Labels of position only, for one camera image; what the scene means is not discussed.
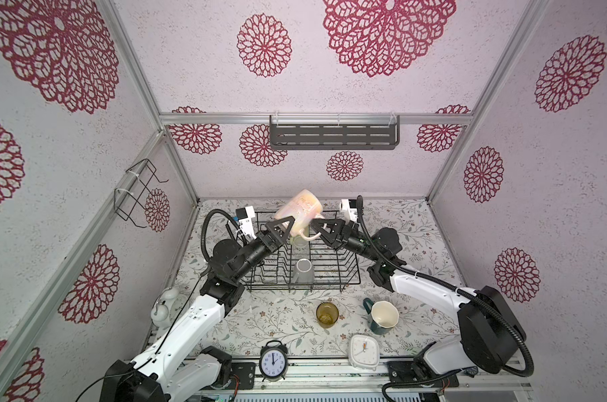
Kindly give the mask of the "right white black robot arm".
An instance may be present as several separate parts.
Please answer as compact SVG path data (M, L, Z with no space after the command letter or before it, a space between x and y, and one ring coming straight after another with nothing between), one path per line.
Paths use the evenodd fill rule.
M470 368L490 374L505 371L523 378L534 374L526 333L496 289L457 287L411 269L397 256L402 246L392 228L379 229L370 236L356 222L343 219L313 219L310 228L330 248L372 261L367 271L376 286L412 296L457 322L457 334L430 344L414 358L420 380Z

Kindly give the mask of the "clear glass cup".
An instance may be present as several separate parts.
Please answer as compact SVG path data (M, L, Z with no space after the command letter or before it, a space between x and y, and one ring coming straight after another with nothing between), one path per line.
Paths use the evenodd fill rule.
M292 237L290 243L295 253L305 253L309 250L309 242L302 236Z

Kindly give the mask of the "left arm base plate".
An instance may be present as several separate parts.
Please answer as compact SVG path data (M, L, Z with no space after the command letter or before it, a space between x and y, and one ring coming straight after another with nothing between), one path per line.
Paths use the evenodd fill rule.
M231 375L225 390L253 390L255 385L257 364L254 362L233 362Z

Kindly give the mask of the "grey ceramic mug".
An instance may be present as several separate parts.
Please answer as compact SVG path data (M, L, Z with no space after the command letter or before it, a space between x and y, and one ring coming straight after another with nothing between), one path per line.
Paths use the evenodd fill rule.
M315 281L315 268L308 259L299 259L293 268L293 283L311 285Z

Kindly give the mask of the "pink iridescent mug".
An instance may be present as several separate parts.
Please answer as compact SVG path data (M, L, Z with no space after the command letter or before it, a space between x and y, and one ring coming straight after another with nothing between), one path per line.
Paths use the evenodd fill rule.
M314 241L319 238L319 235L308 236L310 222L312 219L323 219L322 212L323 206L320 201L312 192L304 189L280 208L273 217L274 219L282 219L290 215L295 217L290 236L302 236L307 241Z

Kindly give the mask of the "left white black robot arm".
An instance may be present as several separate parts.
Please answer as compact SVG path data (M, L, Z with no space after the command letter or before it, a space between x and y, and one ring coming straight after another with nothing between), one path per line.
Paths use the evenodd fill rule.
M129 363L113 363L102 384L102 401L186 401L198 391L222 387L230 377L231 356L205 348L196 363L184 365L190 352L240 301L243 278L285 246L295 218L265 224L246 244L235 239L216 243L207 260L206 281L198 296L189 296L180 316L157 340Z

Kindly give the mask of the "amber glass cup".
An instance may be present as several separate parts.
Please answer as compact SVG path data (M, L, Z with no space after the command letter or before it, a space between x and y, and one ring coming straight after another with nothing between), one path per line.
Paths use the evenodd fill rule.
M331 328L339 320L340 313L334 303L325 301L324 303L320 303L320 305L317 306L315 316L318 324L322 328Z

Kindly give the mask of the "dark green cream mug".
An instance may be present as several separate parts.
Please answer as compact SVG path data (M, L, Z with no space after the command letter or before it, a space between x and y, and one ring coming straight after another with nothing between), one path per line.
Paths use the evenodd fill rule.
M400 313L397 308L388 301L372 301L370 298L363 300L363 308L369 317L369 328L376 335L385 335L397 326Z

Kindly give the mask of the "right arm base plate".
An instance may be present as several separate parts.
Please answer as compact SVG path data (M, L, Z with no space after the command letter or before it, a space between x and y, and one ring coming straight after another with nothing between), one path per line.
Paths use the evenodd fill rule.
M387 362L389 380L393 384L417 383L423 388L457 388L460 383L456 375L439 379L430 368L412 360L392 360Z

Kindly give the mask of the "black wire dish rack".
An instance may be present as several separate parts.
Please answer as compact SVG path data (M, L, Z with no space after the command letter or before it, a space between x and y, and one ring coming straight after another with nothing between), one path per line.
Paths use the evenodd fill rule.
M337 290L361 283L358 256L335 251L321 239L288 239L286 245L266 257L246 274L249 291Z

